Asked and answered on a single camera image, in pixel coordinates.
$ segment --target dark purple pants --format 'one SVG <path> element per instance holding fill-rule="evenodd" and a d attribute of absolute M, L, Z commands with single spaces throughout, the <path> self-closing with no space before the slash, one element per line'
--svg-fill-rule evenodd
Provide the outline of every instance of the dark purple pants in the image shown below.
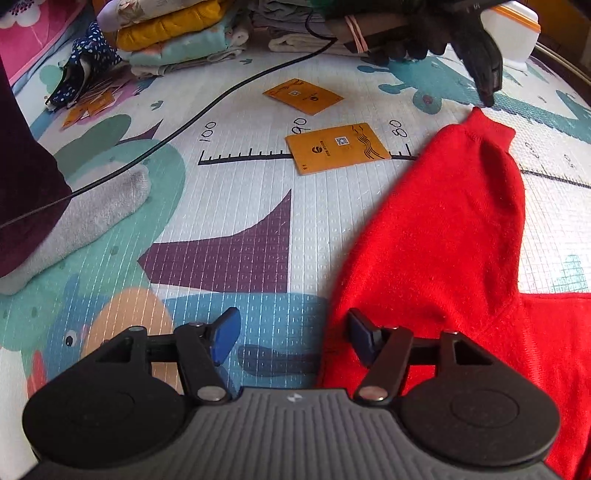
<path fill-rule="evenodd" d="M 56 159 L 39 145 L 0 61 L 0 225 L 72 192 Z M 23 263 L 51 232 L 68 202 L 0 229 L 0 277 Z"/>

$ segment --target cartoon eye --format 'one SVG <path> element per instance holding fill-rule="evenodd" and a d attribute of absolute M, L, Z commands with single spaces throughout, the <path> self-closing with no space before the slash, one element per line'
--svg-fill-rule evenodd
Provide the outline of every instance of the cartoon eye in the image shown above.
<path fill-rule="evenodd" d="M 68 330 L 64 336 L 64 342 L 67 346 L 74 346 L 78 341 L 78 334 L 74 330 Z"/>

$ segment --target yellow folded clothing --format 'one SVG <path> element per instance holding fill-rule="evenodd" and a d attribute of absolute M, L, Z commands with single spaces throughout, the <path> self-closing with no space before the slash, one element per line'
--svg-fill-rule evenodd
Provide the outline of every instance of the yellow folded clothing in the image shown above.
<path fill-rule="evenodd" d="M 122 28 L 117 33 L 117 48 L 137 51 L 189 32 L 215 25 L 225 15 L 232 0 L 206 0 L 162 17 Z"/>

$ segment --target folded clothes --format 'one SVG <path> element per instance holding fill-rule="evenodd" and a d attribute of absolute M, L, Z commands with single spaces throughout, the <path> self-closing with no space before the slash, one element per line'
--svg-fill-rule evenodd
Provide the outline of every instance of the folded clothes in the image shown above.
<path fill-rule="evenodd" d="M 312 12 L 310 7 L 290 5 L 276 0 L 251 0 L 248 8 L 261 14 L 265 18 L 282 22 L 305 22 Z M 312 13 L 310 22 L 323 22 L 322 15 Z"/>
<path fill-rule="evenodd" d="M 103 32 L 115 32 L 134 23 L 192 7 L 203 0 L 111 0 L 96 16 Z"/>
<path fill-rule="evenodd" d="M 182 61 L 181 63 L 173 63 L 172 65 L 161 65 L 150 67 L 147 65 L 134 65 L 131 67 L 131 73 L 136 77 L 154 77 L 162 76 L 167 73 L 174 72 L 176 70 L 188 69 L 191 67 L 200 67 L 202 65 L 208 65 L 210 63 L 219 63 L 224 60 L 233 60 L 238 57 L 242 52 L 246 50 L 245 45 L 239 47 L 230 47 L 227 50 L 212 53 L 207 57 L 201 59 Z"/>
<path fill-rule="evenodd" d="M 312 53 L 326 45 L 326 40 L 313 37 L 309 33 L 291 33 L 277 28 L 269 28 L 268 31 L 271 34 L 269 41 L 269 50 L 271 51 Z M 335 43 L 326 50 L 326 53 L 349 57 L 359 56 L 356 53 L 351 53 L 341 42 Z"/>
<path fill-rule="evenodd" d="M 158 42 L 198 32 L 219 22 L 232 0 L 206 0 L 162 17 L 125 27 L 117 33 L 117 48 L 138 51 Z"/>
<path fill-rule="evenodd" d="M 310 3 L 307 0 L 282 0 L 281 3 L 289 5 L 299 5 L 301 7 L 309 7 Z"/>
<path fill-rule="evenodd" d="M 233 6 L 216 25 L 196 33 L 187 33 L 135 52 L 120 51 L 132 67 L 160 67 L 188 60 L 202 59 L 230 47 L 243 46 L 251 34 L 248 16 L 236 16 Z"/>
<path fill-rule="evenodd" d="M 253 12 L 252 25 L 255 28 L 274 27 L 279 30 L 288 31 L 291 33 L 308 33 L 304 22 L 284 22 L 281 20 L 274 20 L 261 15 L 259 12 Z M 334 37 L 330 30 L 322 22 L 310 23 L 309 27 L 318 35 L 326 35 Z"/>

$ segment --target rubber band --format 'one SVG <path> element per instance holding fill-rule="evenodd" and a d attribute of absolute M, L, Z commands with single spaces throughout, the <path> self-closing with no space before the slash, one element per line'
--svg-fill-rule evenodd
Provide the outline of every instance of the rubber band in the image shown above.
<path fill-rule="evenodd" d="M 351 35 L 353 35 L 353 40 L 355 41 L 355 47 L 357 48 L 357 53 L 362 53 L 362 45 L 361 42 L 358 39 L 357 36 L 357 31 L 355 30 L 355 27 L 353 26 L 353 22 L 350 20 L 350 15 L 345 15 L 345 21 L 347 22 L 347 26 L 349 27 L 349 30 L 351 31 Z"/>
<path fill-rule="evenodd" d="M 355 28 L 357 30 L 357 34 L 359 36 L 359 42 L 361 43 L 361 47 L 363 48 L 363 50 L 360 51 L 359 53 L 364 53 L 369 50 L 369 47 L 365 41 L 365 37 L 363 36 L 363 32 L 361 31 L 361 27 L 359 26 L 359 24 L 357 23 L 357 19 L 353 15 L 351 15 L 351 21 L 353 22 L 353 25 L 355 26 Z"/>

